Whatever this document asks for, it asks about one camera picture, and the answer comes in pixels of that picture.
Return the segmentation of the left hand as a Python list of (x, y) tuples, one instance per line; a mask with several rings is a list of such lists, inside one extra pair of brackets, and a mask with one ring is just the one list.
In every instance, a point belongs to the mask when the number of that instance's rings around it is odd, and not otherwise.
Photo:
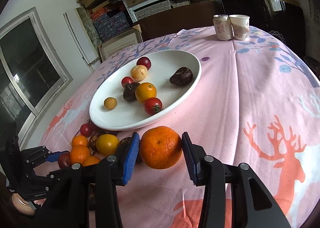
[(12, 201), (12, 204), (14, 205), (14, 208), (16, 208), (16, 210), (18, 210), (18, 212), (20, 212), (21, 214), (27, 216), (33, 216), (35, 214), (35, 206), (31, 206), (19, 194), (14, 193), (10, 199)]

